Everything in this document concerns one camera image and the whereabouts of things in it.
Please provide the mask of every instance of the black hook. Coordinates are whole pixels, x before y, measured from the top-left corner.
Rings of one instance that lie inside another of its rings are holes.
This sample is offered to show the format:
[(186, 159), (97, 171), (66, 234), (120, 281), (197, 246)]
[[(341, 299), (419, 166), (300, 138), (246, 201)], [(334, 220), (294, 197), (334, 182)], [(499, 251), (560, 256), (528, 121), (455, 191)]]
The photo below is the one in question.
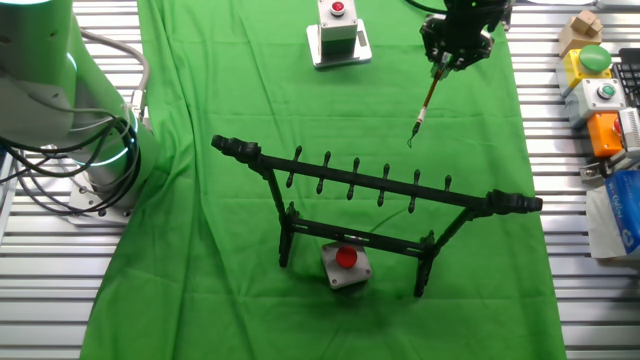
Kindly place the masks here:
[[(389, 166), (389, 164), (384, 164), (384, 170), (382, 173), (382, 178), (387, 180), (387, 176), (389, 176), (389, 169), (391, 168), (391, 166)], [(378, 196), (378, 207), (382, 206), (382, 204), (384, 204), (384, 190), (380, 190), (380, 196)]]
[[(413, 185), (418, 186), (418, 181), (420, 180), (420, 170), (416, 170), (413, 173)], [(411, 197), (411, 202), (409, 202), (409, 214), (413, 213), (413, 210), (416, 209), (416, 197)]]
[[(324, 154), (324, 163), (322, 167), (327, 167), (329, 165), (329, 159), (331, 159), (331, 151), (327, 151)], [(322, 193), (322, 183), (324, 182), (324, 176), (320, 176), (320, 180), (318, 181), (318, 187), (316, 187), (316, 193), (320, 195)]]
[[(360, 159), (359, 158), (353, 159), (353, 173), (354, 174), (358, 173), (358, 166), (360, 166)], [(353, 183), (349, 183), (349, 191), (347, 191), (347, 200), (353, 199), (353, 187), (354, 186), (355, 185)]]
[(446, 178), (444, 178), (444, 191), (449, 191), (449, 188), (451, 187), (451, 175), (447, 175)]
[[(296, 148), (296, 154), (293, 157), (293, 162), (298, 162), (298, 158), (300, 157), (300, 154), (302, 154), (302, 146), (298, 145), (298, 147)], [(290, 188), (291, 185), (293, 184), (293, 174), (295, 174), (293, 171), (289, 173), (289, 178), (287, 179), (287, 188)]]

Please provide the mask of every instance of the green cloth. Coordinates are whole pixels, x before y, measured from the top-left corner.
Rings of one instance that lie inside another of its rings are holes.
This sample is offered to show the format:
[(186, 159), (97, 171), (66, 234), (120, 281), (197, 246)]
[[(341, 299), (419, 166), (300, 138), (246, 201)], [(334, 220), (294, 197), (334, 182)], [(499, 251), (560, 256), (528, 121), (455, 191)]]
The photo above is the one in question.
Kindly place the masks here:
[[(278, 266), (280, 228), (267, 183), (211, 147), (214, 134), (267, 155), (484, 196), (534, 194), (504, 32), (491, 58), (438, 84), (425, 124), (406, 141), (431, 84), (418, 32), (424, 13), (400, 0), (358, 1), (373, 59), (317, 71), (305, 28), (313, 1), (140, 0), (149, 101), (160, 144), (104, 277), (84, 359), (564, 359), (538, 214), (465, 225), (434, 263), (421, 299), (417, 262), (368, 250), (361, 292), (329, 288), (322, 239), (296, 235)], [(297, 176), (285, 201), (304, 218), (419, 241), (460, 208)]]

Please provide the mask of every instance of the black cable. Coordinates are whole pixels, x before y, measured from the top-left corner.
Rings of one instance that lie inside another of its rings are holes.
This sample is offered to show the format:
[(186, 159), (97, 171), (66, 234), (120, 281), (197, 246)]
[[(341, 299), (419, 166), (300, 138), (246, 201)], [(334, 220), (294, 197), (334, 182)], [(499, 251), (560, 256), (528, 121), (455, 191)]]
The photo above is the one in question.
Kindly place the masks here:
[[(54, 178), (68, 178), (71, 176), (75, 176), (80, 174), (81, 172), (87, 170), (91, 164), (93, 162), (95, 162), (95, 160), (98, 158), (98, 156), (100, 155), (100, 151), (102, 150), (102, 147), (104, 146), (105, 141), (107, 140), (107, 137), (109, 136), (109, 132), (111, 132), (111, 130), (116, 126), (116, 124), (118, 124), (118, 121), (113, 121), (111, 122), (107, 127), (105, 127), (99, 134), (101, 134), (100, 137), (100, 142), (98, 143), (95, 151), (93, 152), (93, 154), (91, 155), (91, 157), (89, 158), (89, 160), (87, 160), (86, 164), (80, 166), (79, 168), (77, 168), (76, 170), (70, 171), (70, 172), (65, 172), (65, 173), (57, 173), (57, 172), (52, 172), (52, 171), (47, 171), (47, 170), (43, 170), (42, 168), (32, 164), (29, 160), (27, 160), (24, 156), (20, 155), (20, 153), (18, 153), (15, 149), (13, 149), (12, 146), (10, 146), (9, 144), (5, 143), (4, 139), (0, 139), (0, 145), (2, 145), (5, 150), (11, 154), (11, 156), (13, 156), (16, 160), (18, 160), (19, 162), (22, 163), (22, 165), (24, 165), (26, 168), (33, 170), (39, 174), (42, 175), (47, 175), (47, 176), (51, 176)], [(22, 147), (18, 147), (20, 150), (28, 150), (28, 149), (24, 149)]]
[[(120, 125), (120, 129), (118, 129), (119, 131), (124, 132), (126, 130), (126, 127), (124, 127), (121, 123), (119, 123)], [(120, 186), (117, 188), (117, 190), (113, 191), (111, 194), (109, 194), (109, 196), (102, 200), (100, 203), (88, 208), (88, 209), (79, 209), (73, 206), (70, 206), (68, 204), (65, 204), (61, 201), (59, 201), (58, 199), (56, 199), (55, 197), (49, 195), (46, 190), (42, 187), (42, 185), (40, 185), (40, 183), (36, 180), (36, 178), (33, 176), (33, 173), (31, 172), (30, 169), (26, 169), (28, 171), (29, 177), (31, 178), (31, 181), (34, 183), (34, 185), (38, 188), (38, 190), (46, 197), (48, 197), (50, 200), (52, 200), (53, 202), (55, 202), (58, 205), (61, 205), (69, 210), (59, 210), (59, 209), (55, 209), (52, 208), (44, 203), (42, 203), (40, 200), (38, 200), (36, 198), (36, 195), (33, 194), (31, 192), (31, 190), (26, 186), (24, 179), (22, 176), (20, 176), (18, 178), (18, 180), (20, 181), (20, 186), (22, 186), (24, 192), (38, 205), (40, 205), (42, 208), (51, 211), (53, 213), (56, 213), (58, 215), (77, 215), (77, 214), (84, 214), (84, 213), (88, 213), (88, 212), (99, 212), (102, 210), (105, 210), (113, 205), (115, 205), (118, 201), (120, 201), (128, 192), (129, 190), (131, 190), (131, 188), (133, 187), (133, 185), (135, 185), (135, 182), (138, 178), (138, 175), (140, 173), (140, 160), (141, 160), (141, 154), (139, 152), (139, 146), (137, 144), (137, 139), (136, 139), (136, 134), (133, 131), (133, 129), (131, 127), (129, 127), (129, 130), (127, 131), (127, 134), (125, 136), (123, 136), (123, 141), (125, 143), (125, 145), (127, 146), (127, 168), (130, 169), (131, 166), (135, 166), (134, 171), (131, 172), (125, 179), (126, 182), (124, 182), (124, 185)]]
[(415, 2), (414, 0), (405, 0), (406, 2), (408, 2), (410, 5), (417, 7), (420, 10), (424, 10), (424, 11), (428, 11), (434, 14), (442, 14), (442, 15), (447, 15), (447, 11), (446, 10), (439, 10), (439, 9), (434, 9), (432, 7), (426, 6), (426, 5), (422, 5), (418, 2)]
[[(115, 120), (123, 120), (123, 118), (114, 118), (113, 122), (116, 122)], [(98, 140), (101, 136), (104, 135), (104, 129), (102, 131), (99, 131), (98, 133), (96, 133), (94, 136), (90, 137), (89, 139), (67, 147), (67, 148), (55, 148), (55, 149), (42, 149), (39, 147), (34, 147), (34, 146), (28, 146), (28, 145), (23, 145), (23, 144), (19, 144), (17, 142), (13, 142), (11, 140), (5, 139), (3, 137), (0, 137), (0, 143), (6, 143), (7, 146), (11, 146), (20, 150), (25, 150), (25, 151), (33, 151), (33, 152), (39, 152), (42, 154), (60, 154), (60, 153), (67, 153), (67, 152), (72, 152), (72, 151), (76, 151), (79, 149), (82, 149), (83, 147), (95, 142), (96, 140)]]
[[(430, 13), (434, 13), (434, 14), (442, 14), (442, 15), (447, 15), (447, 10), (439, 10), (439, 9), (435, 9), (432, 8), (430, 6), (426, 6), (426, 5), (422, 5), (414, 0), (405, 0), (407, 3), (409, 3), (410, 5), (420, 9), (420, 10), (424, 10)], [(495, 5), (495, 6), (486, 6), (486, 7), (479, 7), (476, 10), (470, 10), (470, 11), (457, 11), (456, 14), (460, 14), (460, 15), (480, 15), (486, 12), (491, 12), (491, 11), (495, 11), (495, 10), (504, 10), (506, 8), (506, 4), (505, 5)]]
[[(49, 160), (51, 160), (51, 158), (46, 158), (46, 159), (44, 159), (44, 160), (42, 160), (42, 161), (37, 162), (35, 165), (36, 165), (36, 166), (40, 166), (40, 165), (42, 165), (42, 164), (46, 163), (46, 162), (47, 162), (47, 161), (49, 161)], [(31, 170), (29, 170), (29, 169), (22, 169), (22, 170), (20, 170), (20, 171), (17, 171), (17, 172), (15, 172), (15, 173), (13, 173), (13, 174), (11, 174), (11, 175), (7, 176), (6, 178), (4, 178), (4, 179), (0, 180), (0, 184), (4, 184), (4, 183), (6, 183), (7, 181), (9, 181), (9, 180), (11, 180), (11, 179), (15, 179), (15, 178), (17, 178), (18, 176), (22, 176), (22, 175), (26, 174), (26, 173), (27, 173), (27, 172), (29, 172), (29, 171), (31, 171)]]

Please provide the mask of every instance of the metal table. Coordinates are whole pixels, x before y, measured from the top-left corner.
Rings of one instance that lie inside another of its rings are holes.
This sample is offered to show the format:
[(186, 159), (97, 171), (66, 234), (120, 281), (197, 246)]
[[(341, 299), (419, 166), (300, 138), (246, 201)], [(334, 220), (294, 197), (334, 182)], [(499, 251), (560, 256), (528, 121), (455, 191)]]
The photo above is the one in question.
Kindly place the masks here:
[[(557, 34), (583, 7), (516, 6), (508, 33), (536, 193), (569, 359), (640, 359), (639, 263), (589, 257), (585, 163), (563, 113), (554, 65)], [(76, 1), (80, 26), (141, 49), (135, 1)], [(599, 13), (603, 46), (614, 55), (640, 41), (640, 14)], [(87, 42), (124, 96), (141, 66), (117, 50)], [(67, 180), (43, 179), (67, 200)], [(100, 281), (121, 227), (76, 228), (17, 189), (0, 246), (0, 359), (76, 359)]]

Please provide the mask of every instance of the red button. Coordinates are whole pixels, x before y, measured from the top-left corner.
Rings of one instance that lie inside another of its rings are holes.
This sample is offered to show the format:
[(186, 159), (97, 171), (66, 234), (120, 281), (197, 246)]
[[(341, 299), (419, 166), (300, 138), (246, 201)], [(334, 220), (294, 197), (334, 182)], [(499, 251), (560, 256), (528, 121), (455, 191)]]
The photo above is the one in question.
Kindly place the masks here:
[(340, 11), (344, 10), (344, 4), (341, 3), (340, 1), (336, 1), (336, 2), (333, 3), (333, 5), (331, 5), (331, 8), (334, 11), (340, 12)]
[(358, 253), (351, 246), (343, 246), (336, 252), (336, 262), (344, 269), (350, 269), (358, 261)]
[(342, 15), (344, 15), (344, 4), (341, 3), (340, 1), (336, 1), (333, 4), (331, 4), (331, 14), (333, 16), (336, 17), (340, 17)]

